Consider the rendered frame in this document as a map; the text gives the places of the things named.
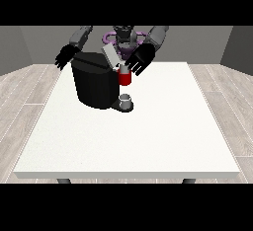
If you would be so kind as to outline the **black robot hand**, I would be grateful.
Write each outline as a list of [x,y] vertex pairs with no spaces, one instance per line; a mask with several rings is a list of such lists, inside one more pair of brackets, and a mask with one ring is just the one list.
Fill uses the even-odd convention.
[[125,66],[136,76],[152,62],[155,57],[155,47],[151,43],[141,44],[126,61]]
[[54,64],[62,70],[65,65],[73,59],[73,56],[80,51],[78,46],[67,44],[65,45],[59,55],[55,58]]

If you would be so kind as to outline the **red pod holder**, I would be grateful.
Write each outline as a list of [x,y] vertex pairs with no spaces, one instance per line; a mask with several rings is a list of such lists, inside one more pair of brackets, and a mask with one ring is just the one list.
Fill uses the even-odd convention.
[[119,84],[122,86],[127,86],[131,83],[131,72],[128,73],[122,73],[121,71],[118,71],[118,77],[119,77]]

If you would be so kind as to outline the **pale grey machine lid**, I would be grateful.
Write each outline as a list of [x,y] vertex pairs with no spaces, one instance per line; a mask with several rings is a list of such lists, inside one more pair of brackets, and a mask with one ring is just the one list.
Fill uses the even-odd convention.
[[115,48],[111,43],[108,43],[102,47],[102,52],[105,55],[110,67],[113,70],[116,70],[119,68],[119,65],[121,64],[121,60],[118,56],[118,54],[115,51]]

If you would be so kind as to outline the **black coffee machine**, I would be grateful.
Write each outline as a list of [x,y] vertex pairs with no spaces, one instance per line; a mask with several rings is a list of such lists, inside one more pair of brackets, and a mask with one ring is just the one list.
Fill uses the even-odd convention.
[[71,61],[77,97],[84,105],[99,110],[115,109],[128,113],[131,108],[120,108],[120,84],[118,71],[113,70],[105,55],[97,52],[78,52]]

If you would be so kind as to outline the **small grey cup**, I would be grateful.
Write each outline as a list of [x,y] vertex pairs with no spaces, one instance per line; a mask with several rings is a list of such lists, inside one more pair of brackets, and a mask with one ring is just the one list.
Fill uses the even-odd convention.
[[120,108],[128,110],[131,108],[131,96],[129,94],[121,94],[119,96]]

